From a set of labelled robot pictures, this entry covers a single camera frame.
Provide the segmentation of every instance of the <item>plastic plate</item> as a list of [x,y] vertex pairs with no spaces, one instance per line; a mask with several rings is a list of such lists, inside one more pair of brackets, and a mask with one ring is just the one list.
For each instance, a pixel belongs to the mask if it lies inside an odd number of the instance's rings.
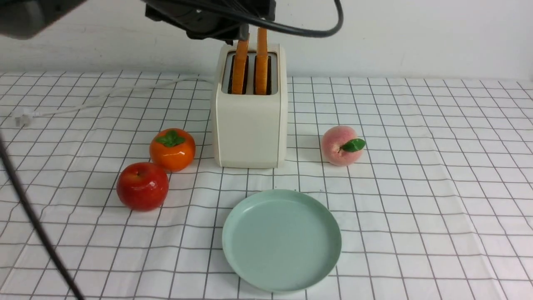
[[222,230],[222,248],[233,270],[270,292],[307,289],[325,278],[341,254],[337,221],[316,199],[269,190],[242,200]]

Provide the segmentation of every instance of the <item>white wall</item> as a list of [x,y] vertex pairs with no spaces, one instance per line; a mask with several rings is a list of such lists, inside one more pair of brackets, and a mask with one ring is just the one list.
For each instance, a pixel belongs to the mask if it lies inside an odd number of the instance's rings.
[[[336,21],[332,0],[277,0],[277,20]],[[290,75],[533,77],[531,0],[343,0],[327,39],[272,33]],[[137,0],[89,0],[29,41],[0,37],[2,70],[172,70],[212,73],[222,42],[191,41],[144,17]]]

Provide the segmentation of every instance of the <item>red apple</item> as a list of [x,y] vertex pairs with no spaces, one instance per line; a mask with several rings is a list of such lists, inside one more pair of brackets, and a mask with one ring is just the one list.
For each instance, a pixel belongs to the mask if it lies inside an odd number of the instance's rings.
[[156,209],[163,204],[167,193],[165,170],[150,162],[131,164],[118,177],[118,198],[132,210]]
[[365,141],[357,138],[353,128],[339,125],[324,133],[320,146],[322,155],[328,162],[346,166],[355,163],[361,157]]

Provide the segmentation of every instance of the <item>white tablecloth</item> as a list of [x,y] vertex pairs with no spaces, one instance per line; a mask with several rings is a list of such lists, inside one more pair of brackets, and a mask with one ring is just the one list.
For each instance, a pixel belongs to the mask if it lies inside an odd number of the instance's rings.
[[[532,83],[289,78],[288,156],[275,170],[215,164],[205,82],[109,98],[24,129],[7,117],[16,107],[76,106],[110,86],[176,76],[0,72],[1,133],[88,298],[533,298]],[[319,135],[337,124],[367,141],[349,167],[320,155]],[[117,198],[118,173],[147,161],[153,136],[170,127],[191,132],[197,157],[170,175],[162,208],[132,213]],[[0,185],[0,299],[64,299],[68,289],[4,172]],[[259,291],[221,250],[231,208],[272,188],[315,197],[342,229],[337,267],[309,290]]]

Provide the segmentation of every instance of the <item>peach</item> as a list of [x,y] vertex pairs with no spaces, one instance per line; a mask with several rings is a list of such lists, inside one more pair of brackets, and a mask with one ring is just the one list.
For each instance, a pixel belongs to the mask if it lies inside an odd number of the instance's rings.
[[357,138],[356,131],[344,125],[328,129],[320,144],[327,161],[342,167],[355,163],[363,154],[364,146],[365,141]]

